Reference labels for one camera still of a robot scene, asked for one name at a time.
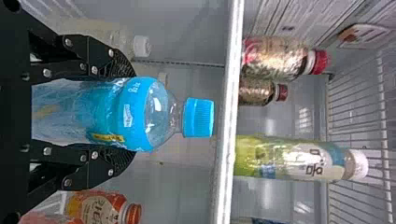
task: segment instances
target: white shelf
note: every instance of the white shelf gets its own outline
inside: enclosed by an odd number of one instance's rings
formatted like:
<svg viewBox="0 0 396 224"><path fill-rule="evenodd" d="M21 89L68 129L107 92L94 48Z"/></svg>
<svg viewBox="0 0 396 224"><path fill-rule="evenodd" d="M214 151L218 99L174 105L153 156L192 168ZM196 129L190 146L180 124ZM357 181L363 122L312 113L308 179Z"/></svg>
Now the white shelf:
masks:
<svg viewBox="0 0 396 224"><path fill-rule="evenodd" d="M230 223L244 4L244 0L233 0L230 5L223 102L219 112L219 139L211 204L212 224Z"/></svg>

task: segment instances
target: clear plastic bottle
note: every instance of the clear plastic bottle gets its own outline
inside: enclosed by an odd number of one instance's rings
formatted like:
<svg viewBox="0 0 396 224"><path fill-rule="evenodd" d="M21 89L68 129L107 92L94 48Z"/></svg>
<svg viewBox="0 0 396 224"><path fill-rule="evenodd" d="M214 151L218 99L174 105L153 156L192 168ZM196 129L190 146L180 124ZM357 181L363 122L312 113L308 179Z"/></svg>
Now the clear plastic bottle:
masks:
<svg viewBox="0 0 396 224"><path fill-rule="evenodd" d="M91 189L76 192L67 202L65 213L86 224L138 224L142 206L129 203L122 194Z"/></svg>
<svg viewBox="0 0 396 224"><path fill-rule="evenodd" d="M210 137L214 102L179 102L151 77L112 82L57 80L33 88L33 138L152 151L174 133Z"/></svg>
<svg viewBox="0 0 396 224"><path fill-rule="evenodd" d="M238 105L265 106L272 101L283 102L288 98L288 86L271 80L241 77Z"/></svg>
<svg viewBox="0 0 396 224"><path fill-rule="evenodd" d="M148 57L151 53L147 36L133 35L127 26L119 23L76 18L60 18L53 21L50 26L58 34L90 35L112 48L119 49L129 60L134 57Z"/></svg>
<svg viewBox="0 0 396 224"><path fill-rule="evenodd" d="M269 179L360 180L367 176L365 155L331 142L238 135L234 174Z"/></svg>
<svg viewBox="0 0 396 224"><path fill-rule="evenodd" d="M319 75L327 65L325 50L311 49L293 38L254 36L244 40L245 77L288 82L300 75Z"/></svg>

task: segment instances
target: water bottle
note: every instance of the water bottle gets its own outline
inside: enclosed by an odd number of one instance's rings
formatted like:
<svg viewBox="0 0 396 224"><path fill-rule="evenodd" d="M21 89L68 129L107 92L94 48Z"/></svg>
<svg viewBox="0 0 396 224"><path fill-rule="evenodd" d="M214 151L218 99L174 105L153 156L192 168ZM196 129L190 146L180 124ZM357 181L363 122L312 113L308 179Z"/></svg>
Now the water bottle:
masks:
<svg viewBox="0 0 396 224"><path fill-rule="evenodd" d="M234 175L267 179L361 180L369 162L357 149L331 142L272 136L236 137Z"/></svg>
<svg viewBox="0 0 396 224"><path fill-rule="evenodd" d="M213 101L179 102L151 77L57 80L33 89L33 138L61 145L95 143L150 152L174 133L210 137L213 123Z"/></svg>
<svg viewBox="0 0 396 224"><path fill-rule="evenodd" d="M116 22L102 20L56 18L49 26L60 35L90 35L114 49L119 49L128 60L148 57L151 53L149 37L133 35L130 28Z"/></svg>

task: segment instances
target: white bottle cap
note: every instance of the white bottle cap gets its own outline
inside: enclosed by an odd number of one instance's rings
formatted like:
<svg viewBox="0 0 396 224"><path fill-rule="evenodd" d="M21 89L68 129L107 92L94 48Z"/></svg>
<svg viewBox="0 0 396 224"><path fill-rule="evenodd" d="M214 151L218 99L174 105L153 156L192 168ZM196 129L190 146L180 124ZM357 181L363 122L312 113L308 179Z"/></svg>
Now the white bottle cap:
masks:
<svg viewBox="0 0 396 224"><path fill-rule="evenodd" d="M134 37L134 56L147 58L151 53L151 45L149 37L144 35L136 35Z"/></svg>
<svg viewBox="0 0 396 224"><path fill-rule="evenodd" d="M367 160L364 153L359 150L350 149L349 152L355 160L355 170L353 172L353 176L349 179L361 180L369 173L369 161Z"/></svg>
<svg viewBox="0 0 396 224"><path fill-rule="evenodd" d="M315 51L309 50L308 55L306 57L306 66L305 66L305 70L303 71L303 75L308 75L312 72L312 69L314 69L316 58L317 56L315 54Z"/></svg>

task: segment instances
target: juice bottle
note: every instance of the juice bottle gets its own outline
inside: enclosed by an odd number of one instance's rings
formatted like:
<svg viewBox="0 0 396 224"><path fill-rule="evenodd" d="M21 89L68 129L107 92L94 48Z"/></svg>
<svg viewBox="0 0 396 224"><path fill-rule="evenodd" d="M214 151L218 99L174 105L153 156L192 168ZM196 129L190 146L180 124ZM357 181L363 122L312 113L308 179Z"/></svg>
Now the juice bottle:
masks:
<svg viewBox="0 0 396 224"><path fill-rule="evenodd" d="M101 190L83 190L73 195L65 213L85 224L138 224L142 206L128 203L125 196Z"/></svg>

